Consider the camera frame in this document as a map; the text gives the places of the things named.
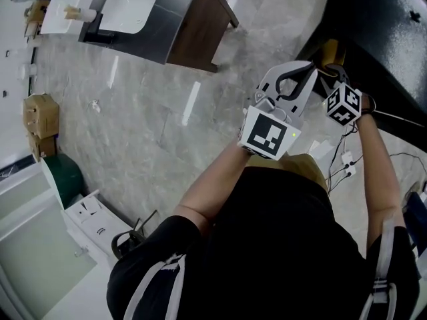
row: black cable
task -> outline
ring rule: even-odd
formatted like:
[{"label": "black cable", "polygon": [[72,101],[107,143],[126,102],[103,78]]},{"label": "black cable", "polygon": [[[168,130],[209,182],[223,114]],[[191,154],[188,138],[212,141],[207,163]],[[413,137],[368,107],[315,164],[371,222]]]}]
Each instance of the black cable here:
[{"label": "black cable", "polygon": [[328,178],[326,179],[326,180],[328,180],[328,195],[331,193],[331,178],[332,178],[332,176],[331,176],[331,168],[332,168],[332,165],[334,164],[334,161],[335,161],[336,155],[337,155],[337,153],[338,153],[338,149],[340,148],[340,145],[341,145],[341,143],[342,143],[342,141],[344,140],[344,138],[345,138],[345,137],[349,136],[350,134],[353,134],[353,133],[357,133],[357,132],[358,132],[358,129],[357,129],[356,124],[355,124],[354,122],[353,122],[352,127],[353,127],[353,128],[352,128],[352,130],[351,130],[351,131],[349,131],[349,132],[348,132],[348,133],[346,133],[346,134],[341,135],[340,142],[339,142],[339,143],[338,143],[338,145],[336,146],[335,153],[334,153],[334,157],[332,158],[331,164],[330,164],[330,166],[329,166]]},{"label": "black cable", "polygon": [[361,160],[361,158],[363,158],[363,155],[362,155],[359,159],[357,159],[356,161],[352,161],[352,162],[350,163],[350,165],[351,165],[351,166],[354,166],[355,164],[357,164],[357,163]]},{"label": "black cable", "polygon": [[420,158],[420,157],[417,157],[416,155],[409,154],[409,153],[405,153],[405,152],[400,152],[400,153],[397,153],[397,154],[391,154],[391,157],[395,157],[395,156],[397,156],[397,155],[402,155],[402,154],[405,154],[405,155],[408,155],[408,156],[410,156],[410,157],[413,157],[414,159],[418,159],[418,160],[420,161],[420,163],[421,163],[421,166],[422,166],[422,168],[423,168],[423,170],[424,170],[425,174],[427,175],[426,166],[424,166],[424,164],[423,164],[423,162],[421,161],[421,158]]},{"label": "black cable", "polygon": [[[421,166],[422,166],[422,168],[423,168],[423,170],[424,170],[425,174],[427,175],[427,169],[426,169],[426,166],[424,166],[424,164],[423,164],[423,162],[422,162],[422,160],[421,160],[421,158],[420,158],[419,156],[417,156],[417,155],[413,155],[413,154],[409,154],[409,153],[406,153],[406,152],[400,152],[400,153],[396,153],[396,154],[391,154],[391,155],[390,155],[390,157],[396,157],[396,156],[398,156],[398,155],[407,155],[407,156],[413,157],[414,159],[418,159],[418,160],[419,160],[419,162],[421,163]],[[358,163],[362,158],[363,158],[363,155],[362,155],[359,159],[357,159],[356,161],[351,162],[351,163],[350,163],[350,165],[351,165],[351,166],[354,166],[354,165],[355,165],[355,164],[357,164],[357,163]],[[346,169],[346,168],[343,168],[343,169],[341,169],[341,170],[339,170],[339,171],[335,172],[332,176],[334,176],[335,174],[337,174],[337,173],[339,173],[339,172],[341,172],[341,171],[343,171],[343,170],[345,170],[345,169]],[[341,183],[341,181],[343,181],[345,178],[348,178],[349,176],[350,176],[350,175],[346,175],[344,178],[342,178],[341,180],[339,180],[339,181],[335,184],[335,186],[334,186],[333,188],[331,188],[331,189],[330,189],[330,191],[329,191],[329,195],[330,195],[330,193],[332,192],[332,190],[333,190],[335,187],[337,187],[339,183]]]},{"label": "black cable", "polygon": [[341,168],[339,170],[337,170],[333,175],[331,175],[331,178],[333,178],[335,175],[337,175],[339,172],[342,172],[343,170],[347,169],[348,165],[346,165],[344,168]]},{"label": "black cable", "polygon": [[344,178],[342,178],[341,180],[339,180],[336,184],[335,184],[335,186],[333,187],[333,188],[331,188],[331,192],[334,190],[334,188],[335,187],[337,187],[340,183],[341,183],[341,181],[343,181],[344,179],[347,179],[348,177],[350,177],[352,174],[351,173],[347,173],[347,175],[344,177]]}]

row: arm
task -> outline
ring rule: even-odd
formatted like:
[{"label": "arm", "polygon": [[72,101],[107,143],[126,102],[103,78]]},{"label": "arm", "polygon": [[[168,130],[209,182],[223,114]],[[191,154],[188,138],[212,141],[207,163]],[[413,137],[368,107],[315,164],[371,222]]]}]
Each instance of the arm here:
[{"label": "arm", "polygon": [[383,220],[394,215],[396,226],[405,226],[399,182],[374,118],[357,120],[364,158],[365,197],[368,206],[368,248],[382,234]]},{"label": "arm", "polygon": [[250,154],[234,139],[185,192],[173,212],[192,221],[201,232],[209,227],[238,182]]}]

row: white strap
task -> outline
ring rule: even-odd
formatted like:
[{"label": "white strap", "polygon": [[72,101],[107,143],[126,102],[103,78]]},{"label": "white strap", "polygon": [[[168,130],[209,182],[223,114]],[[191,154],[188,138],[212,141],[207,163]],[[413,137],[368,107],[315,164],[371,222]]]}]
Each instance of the white strap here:
[{"label": "white strap", "polygon": [[129,305],[127,305],[127,309],[125,312],[125,316],[123,317],[123,320],[132,320],[133,314],[135,313],[136,307],[138,306],[138,303],[141,301],[142,296],[147,289],[149,283],[153,279],[154,275],[157,274],[157,272],[166,265],[164,262],[159,262],[153,265],[148,272],[143,277],[141,283],[138,285],[137,289],[135,290],[135,293],[132,295],[131,301],[129,302]]},{"label": "white strap", "polygon": [[387,320],[393,320],[394,313],[396,312],[396,305],[398,303],[398,289],[394,283],[390,284],[390,292],[388,294],[390,302],[388,304]]},{"label": "white strap", "polygon": [[[393,242],[394,242],[394,218],[391,217],[386,219],[382,224],[382,236],[380,254],[378,255],[378,262],[376,266],[374,290],[387,289],[387,274],[390,268],[390,262],[393,254]],[[385,291],[374,292],[373,303],[387,303],[388,294]]]},{"label": "white strap", "polygon": [[360,314],[359,320],[367,320],[373,299],[374,297],[372,294],[369,294],[368,299],[365,302],[365,306],[363,306],[362,314]]},{"label": "white strap", "polygon": [[167,305],[165,320],[176,320],[178,316],[179,302],[181,301],[182,286],[184,282],[185,255],[179,259],[178,265],[179,273],[175,278],[175,283],[172,287],[169,304]]},{"label": "white strap", "polygon": [[179,258],[179,256],[173,255],[166,262],[159,262],[153,265],[148,272],[143,277],[141,283],[138,285],[135,293],[132,295],[132,298],[127,306],[125,316],[123,320],[132,320],[133,314],[135,313],[138,303],[141,301],[145,290],[147,289],[149,283],[154,278],[160,270],[175,270],[179,266],[179,273],[175,277],[175,282],[173,283],[171,295],[169,297],[169,303],[167,305],[167,311],[165,320],[176,320],[179,309],[179,302],[181,301],[181,293],[184,282],[184,273],[185,273],[185,255],[182,255],[179,258],[179,261],[176,263],[169,263],[174,259]]}]

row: faucet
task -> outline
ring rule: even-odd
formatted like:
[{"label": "faucet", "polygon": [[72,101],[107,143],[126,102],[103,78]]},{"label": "faucet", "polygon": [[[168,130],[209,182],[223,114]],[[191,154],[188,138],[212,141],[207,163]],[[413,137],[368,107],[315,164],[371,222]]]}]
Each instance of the faucet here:
[{"label": "faucet", "polygon": [[99,26],[101,25],[103,14],[101,12],[96,13],[95,19],[88,23],[89,27],[87,28],[86,34],[83,36],[81,41],[85,43],[100,43],[100,44],[111,44],[115,36],[114,32],[99,32]]}]

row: gray floor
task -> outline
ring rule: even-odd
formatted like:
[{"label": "gray floor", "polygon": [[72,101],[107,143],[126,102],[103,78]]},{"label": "gray floor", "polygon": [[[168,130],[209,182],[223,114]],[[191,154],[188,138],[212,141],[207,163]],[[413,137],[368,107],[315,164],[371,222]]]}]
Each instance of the gray floor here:
[{"label": "gray floor", "polygon": [[[299,36],[316,0],[237,0],[241,25],[227,30],[214,63],[215,75],[174,65],[158,65],[109,49],[78,43],[66,36],[43,40],[37,56],[35,93],[50,93],[61,106],[59,146],[74,159],[90,191],[99,189],[129,221],[159,211],[151,231],[175,207],[191,182],[236,135],[242,109],[254,88],[274,65],[292,60]],[[115,75],[114,62],[118,58]],[[191,115],[188,97],[200,83]],[[91,107],[98,100],[100,112]],[[344,129],[326,119],[322,100],[312,95],[304,111],[303,135],[292,153],[305,153],[313,140],[333,144]],[[427,156],[402,140],[384,134],[391,153]],[[361,154],[357,135],[346,148]],[[325,168],[326,157],[319,162]],[[425,178],[410,157],[394,158],[405,191]],[[366,241],[366,206],[362,160],[358,174],[332,193],[336,219],[356,239]]]}]

